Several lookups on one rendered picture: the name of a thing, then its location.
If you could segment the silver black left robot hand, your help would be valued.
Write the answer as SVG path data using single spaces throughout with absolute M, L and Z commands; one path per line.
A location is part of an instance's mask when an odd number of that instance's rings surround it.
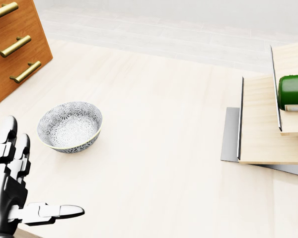
M 14 238 L 20 223 L 50 225 L 85 214 L 83 208 L 75 205 L 25 203 L 28 190 L 24 178 L 30 172 L 29 155 L 29 136 L 17 136 L 17 120 L 8 116 L 0 131 L 0 238 Z

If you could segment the pale wooden wine rack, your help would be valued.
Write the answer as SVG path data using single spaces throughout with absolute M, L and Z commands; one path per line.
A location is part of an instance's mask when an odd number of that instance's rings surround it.
M 240 107 L 226 110 L 221 160 L 298 175 L 298 104 L 278 104 L 281 77 L 298 74 L 298 43 L 270 51 L 272 74 L 244 77 Z

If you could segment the green wine bottle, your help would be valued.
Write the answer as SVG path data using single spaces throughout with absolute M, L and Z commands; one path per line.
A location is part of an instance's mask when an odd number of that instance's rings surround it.
M 283 111 L 298 112 L 298 75 L 280 78 L 278 104 Z

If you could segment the patterned grey white bowl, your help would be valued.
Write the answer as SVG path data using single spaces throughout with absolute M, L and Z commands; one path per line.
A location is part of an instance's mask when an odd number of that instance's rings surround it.
M 101 110 L 88 102 L 57 105 L 39 120 L 37 135 L 46 146 L 61 153 L 77 153 L 90 147 L 103 126 Z

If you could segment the wooden cabinet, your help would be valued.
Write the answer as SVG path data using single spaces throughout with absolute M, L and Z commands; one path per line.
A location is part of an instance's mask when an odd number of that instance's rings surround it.
M 15 43 L 16 37 L 29 35 L 31 41 L 6 58 L 0 55 L 0 102 L 53 58 L 33 0 L 0 0 L 0 7 L 12 2 L 18 9 L 0 18 L 0 50 Z M 28 62 L 36 61 L 42 65 L 21 83 L 9 78 L 24 72 Z

